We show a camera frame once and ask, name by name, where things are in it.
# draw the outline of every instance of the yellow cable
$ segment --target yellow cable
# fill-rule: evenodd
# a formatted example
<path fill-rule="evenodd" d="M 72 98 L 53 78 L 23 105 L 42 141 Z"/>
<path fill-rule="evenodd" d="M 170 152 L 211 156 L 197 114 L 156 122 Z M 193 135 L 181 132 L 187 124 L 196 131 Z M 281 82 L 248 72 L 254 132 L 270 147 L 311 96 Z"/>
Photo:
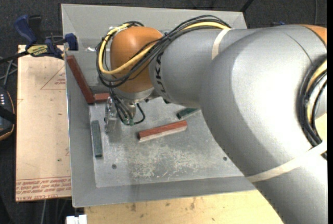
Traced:
<path fill-rule="evenodd" d="M 107 70 L 105 70 L 105 69 L 103 68 L 103 58 L 102 58 L 102 56 L 103 56 L 104 48 L 105 48 L 105 46 L 106 46 L 106 44 L 107 44 L 107 42 L 108 42 L 108 37 L 112 36 L 112 35 L 113 35 L 115 32 L 117 32 L 117 31 L 120 31 L 120 30 L 122 30 L 122 29 L 127 28 L 129 25 L 130 25 L 130 23 L 125 23 L 125 24 L 120 25 L 120 26 L 118 26 L 118 27 L 116 27 L 116 28 L 113 28 L 113 29 L 110 30 L 110 31 L 108 32 L 108 34 L 105 36 L 105 38 L 104 38 L 104 40 L 103 40 L 103 42 L 102 42 L 102 45 L 100 46 L 100 51 L 99 51 L 99 55 L 98 55 L 98 67 L 99 67 L 99 70 L 100 70 L 101 72 L 103 72 L 103 73 L 105 73 L 105 71 L 107 72 Z"/>
<path fill-rule="evenodd" d="M 202 26 L 210 26 L 210 27 L 215 27 L 215 28 L 219 28 L 219 29 L 230 29 L 230 28 L 228 28 L 225 25 L 222 25 L 222 24 L 219 24 L 219 23 L 216 23 L 216 22 L 208 22 L 207 21 L 207 22 L 201 22 L 201 23 L 189 25 L 188 27 L 184 28 L 183 30 L 187 30 L 187 29 L 195 28 L 195 27 L 202 27 Z M 129 61 L 127 61 L 126 63 L 124 63 L 120 67 L 118 67 L 118 68 L 116 68 L 114 70 L 105 70 L 103 68 L 103 59 L 102 59 L 102 53 L 104 51 L 105 44 L 106 44 L 106 42 L 103 41 L 102 46 L 100 48 L 100 52 L 99 52 L 98 66 L 99 66 L 99 70 L 102 73 L 107 74 L 107 75 L 113 75 L 113 74 L 116 74 L 116 73 L 124 70 L 125 68 L 127 68 L 128 66 L 130 66 L 131 64 L 133 64 L 134 62 L 140 60 L 155 45 L 155 43 L 154 43 L 153 45 L 148 46 L 141 53 L 139 53 L 138 55 L 134 56 L 132 59 L 130 59 Z"/>

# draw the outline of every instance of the cardboard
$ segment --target cardboard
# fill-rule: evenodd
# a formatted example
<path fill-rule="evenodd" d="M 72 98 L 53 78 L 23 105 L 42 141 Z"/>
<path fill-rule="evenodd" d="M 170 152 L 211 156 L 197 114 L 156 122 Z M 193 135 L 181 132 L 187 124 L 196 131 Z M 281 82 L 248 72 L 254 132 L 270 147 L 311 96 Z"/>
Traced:
<path fill-rule="evenodd" d="M 70 196 L 65 63 L 52 57 L 21 57 L 15 200 Z"/>

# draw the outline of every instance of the metal plate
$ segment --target metal plate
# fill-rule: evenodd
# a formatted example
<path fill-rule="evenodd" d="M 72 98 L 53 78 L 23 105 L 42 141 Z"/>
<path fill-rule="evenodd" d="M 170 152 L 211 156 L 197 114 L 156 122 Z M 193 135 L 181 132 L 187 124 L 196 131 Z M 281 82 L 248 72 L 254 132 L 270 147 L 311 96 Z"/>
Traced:
<path fill-rule="evenodd" d="M 154 20 L 149 16 L 152 11 Z M 92 89 L 102 87 L 94 67 L 95 53 L 86 49 L 91 44 L 97 44 L 109 26 L 127 20 L 140 20 L 151 27 L 171 29 L 185 19 L 203 14 L 214 14 L 225 20 L 228 18 L 227 21 L 235 28 L 235 23 L 245 23 L 241 13 L 220 11 L 62 5 L 62 14 L 64 34 L 72 32 L 79 38 L 79 51 L 68 51 L 67 54 L 75 55 Z M 105 16 L 113 19 L 112 23 Z M 160 98 L 151 100 L 142 104 L 146 113 L 145 122 L 125 127 L 117 121 L 114 130 L 105 134 L 104 103 L 87 105 L 67 65 L 66 83 L 73 206 L 254 189 L 237 167 L 228 158 L 225 160 L 226 155 L 209 132 L 201 112 L 187 119 L 188 129 L 184 132 L 138 142 L 138 131 L 177 121 L 176 113 L 183 107 L 165 104 Z M 92 120 L 100 122 L 103 158 L 93 155 Z"/>

